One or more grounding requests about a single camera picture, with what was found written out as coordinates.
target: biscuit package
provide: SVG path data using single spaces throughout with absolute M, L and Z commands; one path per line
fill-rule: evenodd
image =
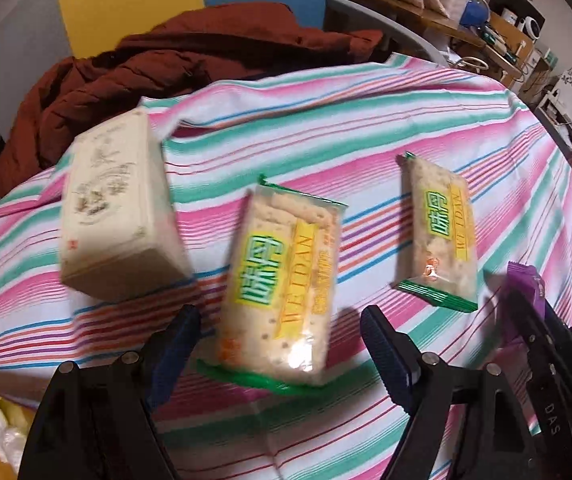
M 283 394 L 322 384 L 345 208 L 260 179 L 228 273 L 219 365 L 207 374 Z
M 397 285 L 435 306 L 477 310 L 475 223 L 466 180 L 406 153 L 413 197 L 413 278 Z

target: striped tablecloth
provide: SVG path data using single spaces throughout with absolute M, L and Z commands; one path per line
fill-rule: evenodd
M 143 105 L 167 137 L 171 196 L 196 280 L 117 305 L 63 287 L 64 156 L 0 201 L 0 391 L 38 399 L 61 361 L 110 361 L 185 302 L 202 308 L 212 335 L 231 237 L 247 191 L 264 173 L 349 204 L 327 363 L 333 387 L 319 398 L 279 397 L 187 370 L 156 414 L 182 478 L 378 478 L 407 417 L 388 399 L 359 337 L 359 312 L 370 303 L 421 350 L 468 367 L 500 363 L 533 422 L 523 350 L 496 351 L 497 291 L 509 260 L 535 265 L 548 300 L 572 325 L 572 172 L 514 94 L 483 76 L 396 56 L 220 82 Z M 470 184 L 479 254 L 473 314 L 390 286 L 405 277 L 411 257 L 411 203 L 397 160 L 407 150 Z M 451 415 L 435 478 L 447 473 L 456 440 L 459 412 Z

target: purple wrapper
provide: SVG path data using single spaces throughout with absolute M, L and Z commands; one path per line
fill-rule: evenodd
M 502 287 L 502 297 L 505 298 L 511 290 L 518 290 L 530 303 L 535 312 L 543 320 L 546 313 L 546 286 L 544 280 L 534 266 L 525 266 L 508 262 L 506 281 Z M 522 341 L 517 329 L 508 316 L 502 316 L 503 346 L 510 346 Z

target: wooden shelf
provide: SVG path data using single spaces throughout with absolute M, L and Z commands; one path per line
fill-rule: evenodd
M 484 53 L 502 70 L 506 70 L 509 75 L 515 79 L 519 79 L 522 77 L 522 71 L 517 68 L 515 65 L 510 64 L 507 60 L 505 60 L 500 54 L 489 45 L 484 45 Z
M 402 0 L 350 0 L 356 4 L 368 7 L 389 18 L 397 18 L 400 25 L 410 28 L 413 32 L 421 34 L 426 28 L 437 30 L 450 38 L 465 41 L 478 48 L 486 43 L 466 28 L 460 27 L 458 22 L 442 16 L 430 9 L 420 9 Z

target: white box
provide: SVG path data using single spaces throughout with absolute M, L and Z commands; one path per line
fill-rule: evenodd
M 61 282 L 121 301 L 192 277 L 146 111 L 135 108 L 77 136 L 72 156 Z

